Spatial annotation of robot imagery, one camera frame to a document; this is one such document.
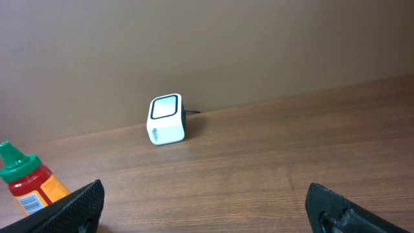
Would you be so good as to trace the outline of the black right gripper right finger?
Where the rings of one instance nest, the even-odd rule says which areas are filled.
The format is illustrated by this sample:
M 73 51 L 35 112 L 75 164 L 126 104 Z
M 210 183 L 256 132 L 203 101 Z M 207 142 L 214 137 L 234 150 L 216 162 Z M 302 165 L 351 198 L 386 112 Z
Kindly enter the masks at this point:
M 318 183 L 310 184 L 305 209 L 314 233 L 408 233 Z

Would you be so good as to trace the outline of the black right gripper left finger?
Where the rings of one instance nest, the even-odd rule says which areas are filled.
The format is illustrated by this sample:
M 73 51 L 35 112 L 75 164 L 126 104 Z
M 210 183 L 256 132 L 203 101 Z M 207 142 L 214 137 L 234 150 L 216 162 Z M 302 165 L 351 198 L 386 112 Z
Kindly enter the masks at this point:
M 1 229 L 1 233 L 96 233 L 104 208 L 101 180 Z

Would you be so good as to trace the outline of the red sauce bottle green cap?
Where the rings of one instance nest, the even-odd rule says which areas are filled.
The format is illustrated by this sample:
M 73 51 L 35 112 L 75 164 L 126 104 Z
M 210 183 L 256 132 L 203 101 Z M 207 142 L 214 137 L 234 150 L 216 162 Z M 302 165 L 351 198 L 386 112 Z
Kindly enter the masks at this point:
M 8 141 L 1 143 L 5 166 L 1 178 L 25 215 L 29 216 L 71 192 L 35 155 L 25 155 Z

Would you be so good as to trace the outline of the white barcode scanner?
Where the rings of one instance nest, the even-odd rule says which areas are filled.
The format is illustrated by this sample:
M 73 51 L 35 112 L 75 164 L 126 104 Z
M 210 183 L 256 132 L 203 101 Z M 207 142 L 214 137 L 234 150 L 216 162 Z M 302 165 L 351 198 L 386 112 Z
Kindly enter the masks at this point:
M 146 122 L 150 141 L 161 146 L 184 140 L 186 136 L 186 112 L 178 93 L 153 99 Z

